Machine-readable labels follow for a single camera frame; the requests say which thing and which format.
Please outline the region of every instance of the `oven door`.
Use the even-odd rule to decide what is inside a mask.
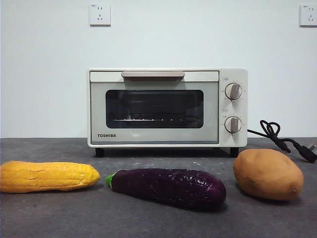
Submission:
[[[218,144],[218,71],[90,72],[91,144]]]

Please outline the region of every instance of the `temperature knob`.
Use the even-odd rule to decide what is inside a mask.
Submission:
[[[225,123],[224,127],[230,133],[237,133],[241,129],[241,121],[237,117],[229,117]]]
[[[237,100],[241,97],[242,89],[238,83],[230,83],[225,89],[225,93],[228,99]]]

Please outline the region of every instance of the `power cord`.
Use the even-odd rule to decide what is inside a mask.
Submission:
[[[290,138],[279,139],[277,137],[277,135],[278,135],[279,131],[281,130],[281,126],[279,124],[277,124],[276,122],[267,122],[265,120],[261,120],[260,125],[266,134],[259,133],[259,132],[254,131],[254,130],[248,130],[248,132],[271,139],[280,149],[282,149],[288,153],[290,153],[291,151],[287,147],[287,144],[285,142],[292,142],[294,147],[300,153],[300,155],[303,156],[308,162],[314,163],[317,160],[317,155],[315,154],[317,152],[317,145],[316,144],[313,144],[309,148],[307,148],[306,146],[301,146],[295,140],[290,139]],[[276,132],[274,132],[272,125],[275,125],[277,127]]]

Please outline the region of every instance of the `brown potato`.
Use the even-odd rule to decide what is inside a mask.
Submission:
[[[234,161],[233,170],[239,186],[252,196],[289,201],[303,189],[302,171],[276,150],[244,150]]]

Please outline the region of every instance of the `gray countertop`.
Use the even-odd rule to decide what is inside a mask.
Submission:
[[[301,144],[317,138],[296,138]],[[90,188],[70,192],[1,193],[2,238],[315,238],[317,162],[310,164],[289,146],[303,171],[304,189],[291,202],[245,195],[237,187],[228,148],[210,150],[107,150],[95,158],[84,138],[2,139],[1,164],[11,160],[68,161],[94,166],[101,175]],[[251,138],[243,148],[272,148]],[[195,169],[221,179],[227,190],[217,212],[198,212],[130,197],[110,190],[107,175],[121,169]]]

